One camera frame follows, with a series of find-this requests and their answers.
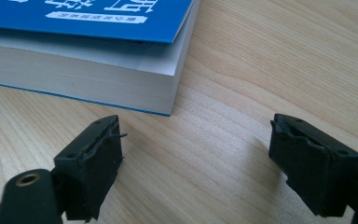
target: black plastic clip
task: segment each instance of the black plastic clip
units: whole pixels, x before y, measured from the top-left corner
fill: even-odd
[[[118,116],[98,119],[55,158],[55,168],[10,179],[0,203],[0,224],[62,223],[98,218],[123,156]]]
[[[269,156],[313,212],[342,217],[346,206],[358,223],[358,152],[302,119],[276,114]]]

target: light wood surface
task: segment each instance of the light wood surface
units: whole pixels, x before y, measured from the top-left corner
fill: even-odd
[[[93,222],[350,223],[350,208],[315,217],[285,184],[274,113],[358,151],[358,0],[203,0],[169,118],[0,87],[0,197],[117,114],[125,160]]]

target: blue book cover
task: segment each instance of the blue book cover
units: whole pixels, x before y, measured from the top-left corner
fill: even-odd
[[[0,0],[0,28],[172,43],[193,0]]]

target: wooden table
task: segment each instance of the wooden table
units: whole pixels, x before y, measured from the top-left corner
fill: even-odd
[[[0,87],[0,197],[117,114],[125,160],[98,223],[350,223],[350,208],[315,217],[285,184],[274,113],[358,151],[358,0],[203,0],[169,118]]]

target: clamp jaw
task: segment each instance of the clamp jaw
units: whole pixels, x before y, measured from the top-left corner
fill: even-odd
[[[358,152],[302,119],[276,114],[269,157],[316,215],[342,217],[347,205],[358,223]]]
[[[10,179],[0,203],[0,224],[62,223],[98,218],[123,157],[118,116],[91,123],[55,158],[55,168]]]

